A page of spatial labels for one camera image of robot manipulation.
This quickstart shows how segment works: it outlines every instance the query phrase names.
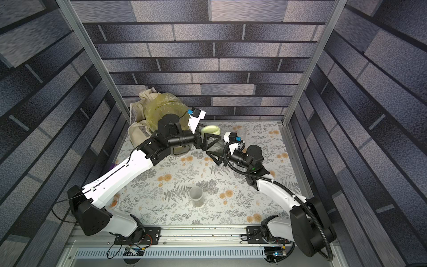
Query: floral tablecloth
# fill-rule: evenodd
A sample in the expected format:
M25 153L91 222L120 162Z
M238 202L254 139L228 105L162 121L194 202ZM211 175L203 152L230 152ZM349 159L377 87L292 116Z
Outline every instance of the floral tablecloth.
M289 189L300 193L277 122L210 122L221 134L247 130L246 147L262 148L265 168ZM127 158L133 149L129 137L117 161ZM193 186L205 193L203 206L196 208L188 197ZM183 156L168 156L142 173L118 193L115 209L138 217L144 225L216 225L259 224L278 214L289 218L267 195L246 183L243 175L229 167L218 167L206 152L194 147Z

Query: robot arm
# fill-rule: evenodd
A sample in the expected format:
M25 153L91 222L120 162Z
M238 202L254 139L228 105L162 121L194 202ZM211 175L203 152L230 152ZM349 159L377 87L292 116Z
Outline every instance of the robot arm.
M181 129L177 115L167 114L159 120L158 130L136 147L122 163L83 188L74 186L68 191L71 211L86 235L106 231L118 234L132 244L142 240L145 235L144 227L135 216L108 210L106 205L126 184L167 157L172 147L193 144L197 149L206 151L221 139L221 136L211 134L205 134L205 137L201 138L200 133L197 132L197 125L205 116L204 111L193 108L188 111L188 114L190 114L190 130ZM210 138L216 138L216 140L209 142ZM246 153L243 153L243 141L237 137L236 133L226 133L225 139L227 142L234 142L227 155L225 150L224 153L208 151L207 154L218 166L221 163L228 166L228 161L231 161L246 168L247 171L244 174L247 183L271 197L291 216L292 226L289 221L284 221L277 215L264 220L261 229L263 229L262 234L265 240L285 238L294 241L307 256L312 256L325 247L322 238L319 237L319 231L316 230L318 225L313 225L312 219L309 219L306 211L301 208L301 203L306 203L314 212L312 217L321 221L328 241L335 240L335 231L320 201L315 198L308 200L278 186L273 176L262 165L263 157L260 147L251 145Z
M68 191L70 208L86 235L100 231L123 236L131 243L138 243L144 236L141 222L132 215L108 210L107 203L125 185L138 175L149 170L171 154L171 148L193 144L197 149L207 150L221 139L219 135L206 134L201 138L197 132L199 121L206 112L188 110L190 130L182 130L179 117L167 114L158 121L158 130L137 146L131 155L115 168L83 188L73 186Z

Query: brick wallpaper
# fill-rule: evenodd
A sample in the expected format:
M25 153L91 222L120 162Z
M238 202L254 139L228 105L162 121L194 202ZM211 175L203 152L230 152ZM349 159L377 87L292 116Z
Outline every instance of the brick wallpaper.
M72 1L128 105L155 87L210 110L209 119L235 119L250 106L260 107L250 119L274 120L283 117L333 4Z
M291 118L351 267L427 262L426 11L348 0Z
M128 124L56 1L1 6L0 265L56 266L74 225L51 205L108 171Z

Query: black arm housing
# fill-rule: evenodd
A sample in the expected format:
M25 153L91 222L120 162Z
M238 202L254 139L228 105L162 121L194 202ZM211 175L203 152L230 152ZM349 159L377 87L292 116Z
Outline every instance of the black arm housing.
M317 220L322 224L323 232L325 233L328 242L336 239L336 232L330 222L328 214L320 200L316 197L307 199L307 206L316 216ZM306 216L304 210L298 206L290 211L292 236L298 248L308 257L312 257L325 247L319 230L314 225L313 221Z
M195 148L206 151L221 140L220 135L205 134L205 137L202 138L198 130L194 134L191 130L182 130L176 114L164 115L157 124L158 129L138 146L138 149L146 154L146 158L151 159L154 166L171 154L172 147L193 144Z

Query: plastic cup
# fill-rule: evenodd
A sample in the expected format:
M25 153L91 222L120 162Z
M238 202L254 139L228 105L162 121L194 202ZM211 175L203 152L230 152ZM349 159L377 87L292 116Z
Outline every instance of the plastic cup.
M237 129L237 136L246 142L246 128L241 127Z
M193 188L191 188L189 195L191 202L193 202L193 205L195 207L200 207L203 205L205 197L203 195L203 190L199 186L194 186Z

